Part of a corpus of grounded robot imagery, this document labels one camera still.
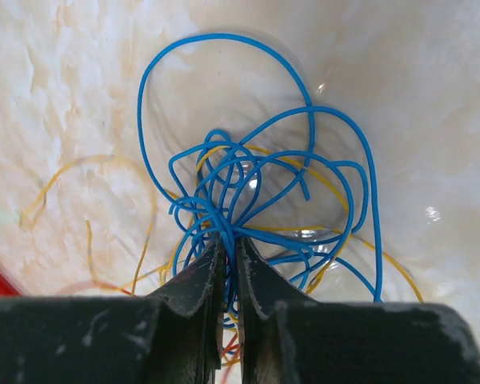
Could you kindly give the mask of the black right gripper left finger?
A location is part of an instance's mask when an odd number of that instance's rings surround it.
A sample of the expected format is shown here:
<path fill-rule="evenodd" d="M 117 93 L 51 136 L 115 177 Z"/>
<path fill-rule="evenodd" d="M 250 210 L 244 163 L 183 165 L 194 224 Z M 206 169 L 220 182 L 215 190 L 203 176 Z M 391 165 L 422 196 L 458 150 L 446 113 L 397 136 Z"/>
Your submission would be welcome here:
<path fill-rule="evenodd" d="M 226 250 L 144 297 L 0 298 L 0 383 L 212 383 Z"/>

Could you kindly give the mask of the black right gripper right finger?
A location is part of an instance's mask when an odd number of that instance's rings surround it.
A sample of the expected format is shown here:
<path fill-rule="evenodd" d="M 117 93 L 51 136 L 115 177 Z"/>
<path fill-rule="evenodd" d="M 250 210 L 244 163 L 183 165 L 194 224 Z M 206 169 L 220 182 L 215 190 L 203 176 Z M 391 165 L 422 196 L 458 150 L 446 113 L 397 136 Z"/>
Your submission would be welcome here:
<path fill-rule="evenodd" d="M 244 383 L 480 383 L 468 324 L 439 304 L 318 302 L 238 241 Z"/>

